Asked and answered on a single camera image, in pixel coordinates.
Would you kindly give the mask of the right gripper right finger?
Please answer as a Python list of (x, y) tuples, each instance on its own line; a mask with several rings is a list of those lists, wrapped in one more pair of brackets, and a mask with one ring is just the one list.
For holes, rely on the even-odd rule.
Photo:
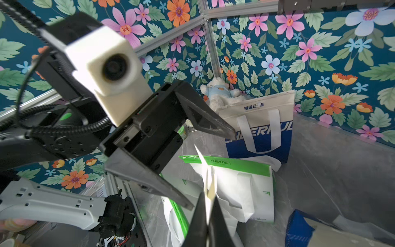
[(215, 198), (209, 221), (210, 247), (235, 247), (226, 226), (218, 198)]

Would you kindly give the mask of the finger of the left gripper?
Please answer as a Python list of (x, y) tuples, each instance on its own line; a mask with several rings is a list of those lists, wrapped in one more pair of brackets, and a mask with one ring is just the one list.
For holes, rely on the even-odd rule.
[(236, 139), (235, 129), (213, 111), (196, 92), (176, 92), (175, 95), (180, 102), (184, 118), (190, 120), (196, 130), (228, 140)]
[(191, 201), (178, 189), (123, 148), (117, 148), (110, 155), (105, 162), (104, 169), (106, 172), (118, 176), (123, 180), (145, 186), (145, 191), (148, 193), (168, 197), (188, 210), (194, 208)]

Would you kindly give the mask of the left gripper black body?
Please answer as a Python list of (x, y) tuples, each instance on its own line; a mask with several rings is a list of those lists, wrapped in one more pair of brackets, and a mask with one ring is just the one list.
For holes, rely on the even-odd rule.
[(160, 174), (183, 143), (178, 130), (187, 116), (176, 91), (187, 85), (186, 81), (162, 85), (100, 143), (103, 154), (111, 156), (123, 148)]

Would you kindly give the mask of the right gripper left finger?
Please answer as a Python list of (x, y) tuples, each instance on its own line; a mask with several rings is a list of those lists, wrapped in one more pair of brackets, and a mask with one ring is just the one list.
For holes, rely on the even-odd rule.
[(207, 234), (205, 195), (201, 192), (182, 247), (206, 247)]

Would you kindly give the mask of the bag white receipt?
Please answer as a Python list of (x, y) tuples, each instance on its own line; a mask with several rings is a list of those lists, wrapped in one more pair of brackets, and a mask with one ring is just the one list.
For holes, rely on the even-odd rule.
[(198, 173), (202, 176), (204, 183), (203, 193), (204, 193), (204, 202), (205, 202), (206, 222), (207, 225), (209, 225), (211, 215), (213, 212), (215, 199), (217, 196), (216, 175), (215, 172), (213, 171), (213, 168), (208, 165), (206, 159), (204, 158), (204, 155), (202, 155), (202, 153), (197, 148), (197, 146), (195, 145), (194, 147), (197, 151), (199, 160), (201, 162)]

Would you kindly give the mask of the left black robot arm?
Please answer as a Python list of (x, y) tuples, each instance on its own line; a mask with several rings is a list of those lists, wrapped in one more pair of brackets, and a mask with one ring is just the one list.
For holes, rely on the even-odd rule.
[(12, 172), (99, 148), (109, 158), (107, 173), (193, 211), (183, 246), (234, 246), (213, 188), (193, 204), (160, 176), (183, 144), (178, 129), (185, 121), (232, 140), (234, 128), (186, 81), (153, 92), (130, 43), (84, 12), (52, 25), (18, 1), (1, 1), (1, 12), (48, 44), (25, 75), (14, 114), (1, 121), (1, 218), (69, 224), (103, 239), (117, 236), (145, 245), (130, 197), (71, 194), (86, 180), (81, 171), (65, 176), (65, 191)]

